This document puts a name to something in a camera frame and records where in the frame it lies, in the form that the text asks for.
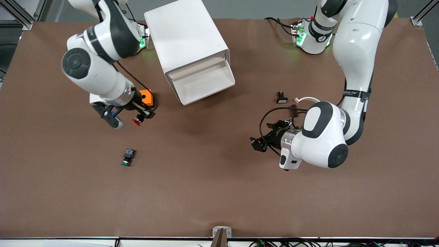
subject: white box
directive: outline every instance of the white box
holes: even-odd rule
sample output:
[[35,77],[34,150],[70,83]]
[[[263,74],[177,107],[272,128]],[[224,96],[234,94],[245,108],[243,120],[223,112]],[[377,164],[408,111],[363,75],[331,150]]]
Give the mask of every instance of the white box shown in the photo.
[[201,0],[145,12],[158,59],[183,105],[235,85],[229,48]]

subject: orange block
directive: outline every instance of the orange block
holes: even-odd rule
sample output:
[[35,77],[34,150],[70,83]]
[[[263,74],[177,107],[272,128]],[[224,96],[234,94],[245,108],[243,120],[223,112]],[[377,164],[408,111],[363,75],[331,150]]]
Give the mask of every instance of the orange block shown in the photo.
[[149,90],[139,90],[140,94],[142,95],[142,102],[147,106],[153,106],[154,101],[152,97],[152,93]]

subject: brown mat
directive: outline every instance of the brown mat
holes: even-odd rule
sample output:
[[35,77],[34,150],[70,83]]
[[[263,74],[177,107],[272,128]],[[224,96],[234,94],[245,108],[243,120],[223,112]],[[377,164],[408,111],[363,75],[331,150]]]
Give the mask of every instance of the brown mat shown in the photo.
[[[109,127],[61,72],[65,42],[90,23],[34,23],[0,90],[0,236],[435,237],[439,73],[422,28],[395,19],[376,57],[362,138],[339,168],[285,172],[250,146],[276,92],[337,103],[331,47],[308,55],[267,20],[215,20],[236,85],[182,106],[153,49],[121,63],[157,92],[152,120]],[[286,119],[276,112],[268,121]],[[132,167],[120,165],[138,150]]]

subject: black strap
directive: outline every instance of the black strap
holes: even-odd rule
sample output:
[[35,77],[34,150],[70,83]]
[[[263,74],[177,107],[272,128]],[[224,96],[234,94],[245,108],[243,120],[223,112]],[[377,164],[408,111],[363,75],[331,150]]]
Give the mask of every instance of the black strap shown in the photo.
[[327,17],[333,17],[342,11],[342,8],[345,6],[346,2],[347,0],[328,0],[322,6],[321,11]]
[[321,29],[321,30],[325,30],[325,31],[334,30],[334,27],[337,25],[337,24],[335,24],[335,25],[332,26],[332,27],[325,27],[325,26],[320,25],[320,24],[316,21],[316,18],[313,19],[313,23],[314,23],[314,25],[316,25],[317,28],[319,28],[319,29]]
[[101,14],[101,7],[99,7],[98,3],[100,0],[92,0],[94,8],[96,9],[97,12],[97,16],[99,17],[99,22],[103,22],[104,19],[102,18],[102,14]]
[[368,92],[358,91],[358,90],[344,90],[343,96],[344,97],[360,98],[361,102],[364,102],[365,100],[369,99],[369,97],[371,96],[371,93],[372,93],[372,88],[369,88]]
[[309,23],[308,30],[309,30],[309,33],[311,34],[311,36],[313,36],[316,39],[316,42],[318,42],[318,43],[325,42],[329,38],[329,36],[331,36],[331,33],[327,33],[327,34],[318,33],[313,28],[312,22]]
[[116,62],[105,52],[105,50],[102,48],[101,44],[99,43],[99,40],[97,40],[96,34],[94,32],[94,26],[87,28],[87,36],[98,56],[103,58],[109,64],[113,64]]

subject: white robotic arm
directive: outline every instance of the white robotic arm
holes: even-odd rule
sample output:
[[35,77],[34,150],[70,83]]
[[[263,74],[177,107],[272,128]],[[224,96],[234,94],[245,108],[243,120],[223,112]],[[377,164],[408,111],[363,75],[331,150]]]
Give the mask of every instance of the white robotic arm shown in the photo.
[[286,170],[297,169],[302,160],[324,168],[336,168],[346,160],[348,145],[363,132],[381,33],[396,12],[393,0],[316,2],[313,20],[299,23],[302,28],[293,27],[298,30],[295,44],[306,53],[321,53],[340,21],[333,52],[345,74],[346,88],[341,107],[330,102],[314,104],[306,113],[301,131],[291,130],[280,121],[269,126],[273,130],[262,141],[251,138],[255,150],[264,152],[267,145],[280,149],[279,166]]
[[149,30],[129,21],[119,8],[125,0],[69,0],[70,4],[100,19],[100,23],[67,40],[62,71],[73,83],[90,93],[90,104],[113,128],[123,123],[117,114],[137,110],[133,121],[139,125],[154,116],[153,96],[137,90],[112,66],[122,58],[136,55],[146,46]]

